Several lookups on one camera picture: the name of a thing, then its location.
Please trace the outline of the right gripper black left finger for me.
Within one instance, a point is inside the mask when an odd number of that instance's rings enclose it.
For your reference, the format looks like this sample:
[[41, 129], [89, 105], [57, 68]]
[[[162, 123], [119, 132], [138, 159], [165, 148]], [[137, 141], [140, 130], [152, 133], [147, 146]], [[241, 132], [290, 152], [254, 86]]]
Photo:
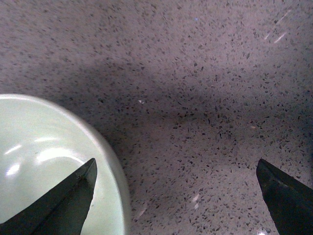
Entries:
[[79, 235], [97, 179], [91, 158], [30, 206], [0, 225], [2, 235]]

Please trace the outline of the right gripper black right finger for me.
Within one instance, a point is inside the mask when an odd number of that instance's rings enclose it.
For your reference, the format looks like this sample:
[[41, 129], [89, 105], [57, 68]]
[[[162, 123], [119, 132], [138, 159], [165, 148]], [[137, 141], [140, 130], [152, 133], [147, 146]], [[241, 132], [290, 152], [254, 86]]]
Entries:
[[270, 216], [281, 235], [313, 233], [313, 190], [264, 159], [257, 179]]

